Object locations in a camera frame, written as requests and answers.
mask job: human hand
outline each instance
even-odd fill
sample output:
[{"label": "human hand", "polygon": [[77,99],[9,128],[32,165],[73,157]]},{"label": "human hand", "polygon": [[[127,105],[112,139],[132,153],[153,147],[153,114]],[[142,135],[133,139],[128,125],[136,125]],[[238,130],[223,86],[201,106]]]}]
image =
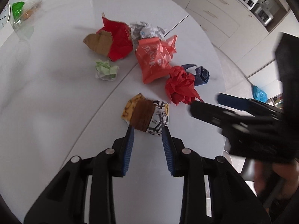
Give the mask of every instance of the human hand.
[{"label": "human hand", "polygon": [[[276,199],[288,200],[296,192],[299,186],[299,163],[294,160],[290,164],[273,163],[272,169],[286,181]],[[264,164],[255,161],[255,191],[259,195],[266,187],[266,179],[263,175]]]}]

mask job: clock face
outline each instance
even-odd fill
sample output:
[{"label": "clock face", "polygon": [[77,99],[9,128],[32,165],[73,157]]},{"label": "clock face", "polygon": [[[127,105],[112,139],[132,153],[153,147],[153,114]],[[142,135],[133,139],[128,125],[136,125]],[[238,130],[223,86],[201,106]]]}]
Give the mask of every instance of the clock face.
[{"label": "clock face", "polygon": [[0,14],[0,29],[2,29],[4,25],[8,22],[9,16],[10,16],[10,5],[9,3],[7,3]]}]

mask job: cabinet drawer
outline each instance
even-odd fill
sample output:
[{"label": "cabinet drawer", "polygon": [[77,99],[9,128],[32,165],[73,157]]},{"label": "cabinet drawer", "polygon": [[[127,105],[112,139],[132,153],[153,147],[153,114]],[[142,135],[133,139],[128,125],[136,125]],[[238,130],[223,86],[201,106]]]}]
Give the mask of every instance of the cabinet drawer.
[{"label": "cabinet drawer", "polygon": [[220,47],[237,62],[268,35],[265,27],[255,17],[247,17],[243,25]]},{"label": "cabinet drawer", "polygon": [[190,0],[187,8],[210,21],[228,37],[239,27],[235,20],[207,0]]},{"label": "cabinet drawer", "polygon": [[201,26],[213,45],[220,48],[220,46],[222,46],[224,42],[228,40],[228,37],[225,35],[225,33],[223,33],[215,25],[211,24],[208,20],[188,8],[186,8],[186,12],[189,13]]},{"label": "cabinet drawer", "polygon": [[207,0],[220,8],[240,25],[244,23],[251,13],[238,0]]}]

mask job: crumpled blue paper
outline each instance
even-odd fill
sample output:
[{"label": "crumpled blue paper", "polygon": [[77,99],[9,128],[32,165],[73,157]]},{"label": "crumpled blue paper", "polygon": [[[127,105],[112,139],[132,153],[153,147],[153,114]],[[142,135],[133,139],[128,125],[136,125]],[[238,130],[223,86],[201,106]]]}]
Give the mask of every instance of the crumpled blue paper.
[{"label": "crumpled blue paper", "polygon": [[252,95],[255,100],[261,101],[263,103],[267,102],[267,94],[259,89],[257,86],[252,86]]},{"label": "crumpled blue paper", "polygon": [[206,68],[204,68],[203,66],[197,66],[195,64],[182,65],[182,67],[184,68],[185,71],[188,68],[191,68],[194,66],[196,67],[195,75],[193,74],[195,77],[194,86],[207,84],[207,82],[209,81],[209,78],[210,78],[210,72]]}]

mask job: drawer handle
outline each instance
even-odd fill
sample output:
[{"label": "drawer handle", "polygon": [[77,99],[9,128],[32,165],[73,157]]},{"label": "drawer handle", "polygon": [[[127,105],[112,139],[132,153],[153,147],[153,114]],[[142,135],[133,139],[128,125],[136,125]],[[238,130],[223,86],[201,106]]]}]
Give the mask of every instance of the drawer handle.
[{"label": "drawer handle", "polygon": [[210,11],[205,11],[205,13],[209,14],[210,16],[212,16],[213,18],[218,18],[216,15],[214,15],[213,13],[211,13]]},{"label": "drawer handle", "polygon": [[226,1],[224,1],[224,0],[219,0],[219,1],[222,2],[223,4],[228,5],[228,3]]},{"label": "drawer handle", "polygon": [[201,26],[201,28],[203,29],[203,31],[207,31],[207,32],[209,32],[209,30],[206,29],[206,28],[204,28],[203,26]]}]

